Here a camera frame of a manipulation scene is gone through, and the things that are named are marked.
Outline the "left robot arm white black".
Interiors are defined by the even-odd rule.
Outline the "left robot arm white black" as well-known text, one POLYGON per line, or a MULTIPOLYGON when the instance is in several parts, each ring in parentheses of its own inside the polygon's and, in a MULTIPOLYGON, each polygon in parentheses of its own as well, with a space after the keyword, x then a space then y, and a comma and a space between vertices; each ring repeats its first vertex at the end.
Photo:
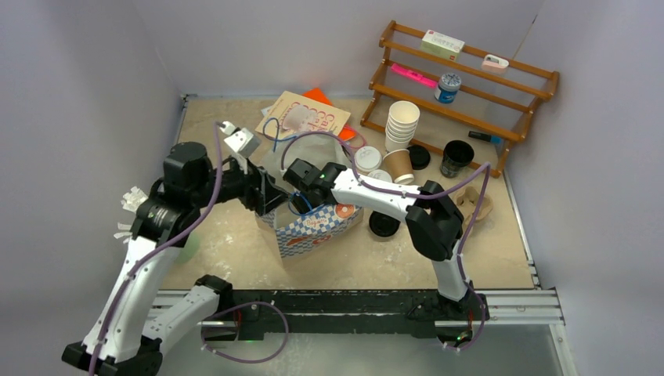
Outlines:
POLYGON ((228 319, 241 329, 259 317, 256 298, 240 297, 231 283, 207 274, 149 318, 165 275, 214 205, 238 200, 264 215, 289 197, 263 168, 231 157, 220 164, 212 166, 200 143, 172 147, 163 176, 137 209, 114 289, 85 338, 65 347, 64 363, 92 375, 155 375, 173 345, 202 320, 228 319))

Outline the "checkered paper bakery bag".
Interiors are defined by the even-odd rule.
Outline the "checkered paper bakery bag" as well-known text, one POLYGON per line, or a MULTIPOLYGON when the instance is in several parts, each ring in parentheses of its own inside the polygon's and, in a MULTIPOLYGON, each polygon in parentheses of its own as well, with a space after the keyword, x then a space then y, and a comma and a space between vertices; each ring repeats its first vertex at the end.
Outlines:
POLYGON ((270 248, 285 260, 305 255, 339 238, 362 221, 365 211, 356 205, 319 203, 284 181, 285 168, 297 158, 318 169, 328 162, 348 167, 350 153, 330 136, 300 137, 298 132, 289 135, 282 132, 279 125, 274 117, 270 117, 259 129, 271 143, 260 165, 275 178, 279 188, 287 191, 287 201, 258 216, 256 223, 270 248))

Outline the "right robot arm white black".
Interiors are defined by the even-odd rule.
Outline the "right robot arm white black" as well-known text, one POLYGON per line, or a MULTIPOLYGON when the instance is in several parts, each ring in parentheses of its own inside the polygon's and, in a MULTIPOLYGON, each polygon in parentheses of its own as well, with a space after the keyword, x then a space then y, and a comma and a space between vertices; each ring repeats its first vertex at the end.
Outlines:
POLYGON ((283 178, 308 201, 352 204, 404 223, 415 250, 431 261, 442 313, 457 319, 473 309, 477 318, 488 316, 486 302, 464 270, 464 217, 450 199, 450 192, 438 183, 389 183, 333 162, 318 169, 300 158, 286 169, 283 178))

